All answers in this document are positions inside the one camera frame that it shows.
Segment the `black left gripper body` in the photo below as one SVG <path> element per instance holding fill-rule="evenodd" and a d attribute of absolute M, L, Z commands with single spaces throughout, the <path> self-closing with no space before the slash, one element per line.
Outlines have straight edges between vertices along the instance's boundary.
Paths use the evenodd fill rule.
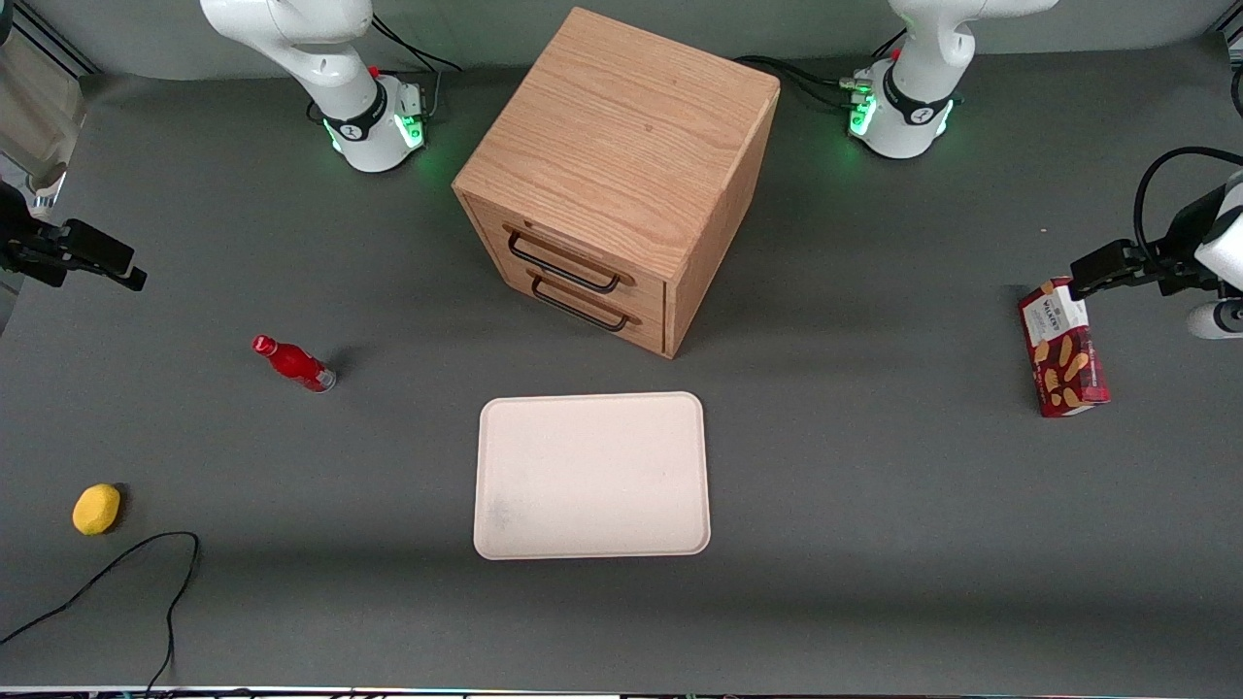
<path fill-rule="evenodd" d="M 1166 235 L 1158 239 L 1158 257 L 1161 257 L 1163 271 L 1172 279 L 1216 279 L 1214 272 L 1209 272 L 1203 264 L 1197 261 L 1195 251 L 1199 244 L 1204 243 L 1213 228 L 1224 198 L 1226 187 L 1223 184 L 1214 187 L 1182 208 L 1168 221 Z"/>

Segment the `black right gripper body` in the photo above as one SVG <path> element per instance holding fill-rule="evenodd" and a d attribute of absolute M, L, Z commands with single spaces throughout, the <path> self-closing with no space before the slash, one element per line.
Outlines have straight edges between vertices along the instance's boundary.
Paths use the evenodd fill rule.
<path fill-rule="evenodd" d="M 30 214 L 16 187 L 1 182 L 1 266 L 35 282 L 62 287 L 66 279 L 65 251 L 58 230 Z"/>

